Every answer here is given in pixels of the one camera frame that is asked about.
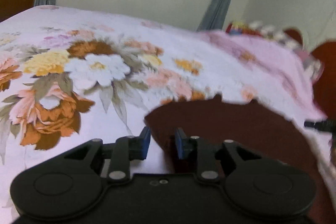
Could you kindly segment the dark maroon long-sleeve shirt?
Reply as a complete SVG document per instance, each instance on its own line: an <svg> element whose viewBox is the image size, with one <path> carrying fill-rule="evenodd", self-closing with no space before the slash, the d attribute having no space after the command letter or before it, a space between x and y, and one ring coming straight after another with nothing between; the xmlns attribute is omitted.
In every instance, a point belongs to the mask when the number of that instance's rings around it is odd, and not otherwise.
<svg viewBox="0 0 336 224"><path fill-rule="evenodd" d="M210 100L170 101L151 111L145 124L152 129L158 145L172 161L171 148L176 128L187 136L199 136L218 144L226 139L307 172L315 181L317 196L309 212L316 223L335 223L335 211L317 158L308 139L283 116L252 100L247 104L222 102L220 95Z"/></svg>

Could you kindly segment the red wooden headboard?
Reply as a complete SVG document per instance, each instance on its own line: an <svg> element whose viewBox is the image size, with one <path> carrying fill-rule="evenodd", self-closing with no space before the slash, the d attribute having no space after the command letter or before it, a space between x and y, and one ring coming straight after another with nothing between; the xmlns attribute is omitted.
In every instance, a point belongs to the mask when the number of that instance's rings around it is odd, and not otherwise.
<svg viewBox="0 0 336 224"><path fill-rule="evenodd" d="M314 78L313 92L315 104L328 118L335 118L335 39L327 39L311 53L303 49L301 32L295 28L284 31L290 38L299 43L294 53L307 68L314 61L320 61L322 68L318 69L318 78Z"/></svg>

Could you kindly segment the striped pillow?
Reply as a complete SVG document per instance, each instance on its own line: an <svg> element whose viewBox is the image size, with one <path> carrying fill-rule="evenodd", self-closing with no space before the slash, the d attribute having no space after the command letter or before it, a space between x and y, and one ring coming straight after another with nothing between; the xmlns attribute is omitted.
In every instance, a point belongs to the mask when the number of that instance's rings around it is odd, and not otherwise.
<svg viewBox="0 0 336 224"><path fill-rule="evenodd" d="M296 40L287 35L284 31L273 25L265 25L260 21L248 23L248 27L253 31L257 31L263 38L269 39L271 42L277 42L284 48L295 53L302 62L305 74L310 78L312 84L315 84L323 73L323 63L316 59L310 52Z"/></svg>

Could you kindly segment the pink blanket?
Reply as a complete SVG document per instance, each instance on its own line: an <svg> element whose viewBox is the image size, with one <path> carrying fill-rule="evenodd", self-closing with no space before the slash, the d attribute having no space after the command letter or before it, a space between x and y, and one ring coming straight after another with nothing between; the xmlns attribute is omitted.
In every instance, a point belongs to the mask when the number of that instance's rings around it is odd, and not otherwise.
<svg viewBox="0 0 336 224"><path fill-rule="evenodd" d="M199 32L206 42L251 68L261 69L275 78L295 103L311 112L310 119L326 114L315 104L313 84L302 62L292 51L260 36L230 35L224 31Z"/></svg>

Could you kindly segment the floral pink bed sheet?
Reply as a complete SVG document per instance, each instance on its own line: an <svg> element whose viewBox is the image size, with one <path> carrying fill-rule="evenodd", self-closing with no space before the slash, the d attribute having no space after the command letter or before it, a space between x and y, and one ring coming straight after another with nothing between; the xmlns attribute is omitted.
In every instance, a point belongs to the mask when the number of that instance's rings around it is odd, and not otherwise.
<svg viewBox="0 0 336 224"><path fill-rule="evenodd" d="M281 84L180 30L123 15L37 6L1 23L1 223L18 216L10 183L93 138L138 135L173 99L256 100L301 126L311 114Z"/></svg>

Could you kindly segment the colourful red pillow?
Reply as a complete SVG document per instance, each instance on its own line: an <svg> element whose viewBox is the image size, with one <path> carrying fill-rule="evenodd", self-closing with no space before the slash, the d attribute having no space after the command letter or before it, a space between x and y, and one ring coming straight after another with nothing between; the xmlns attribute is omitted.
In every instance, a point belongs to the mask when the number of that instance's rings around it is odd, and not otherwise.
<svg viewBox="0 0 336 224"><path fill-rule="evenodd" d="M248 24L245 24L243 22L237 22L237 21L234 21L228 24L226 28L226 33L230 35L251 35L251 36L262 37L259 31L256 31L250 28Z"/></svg>

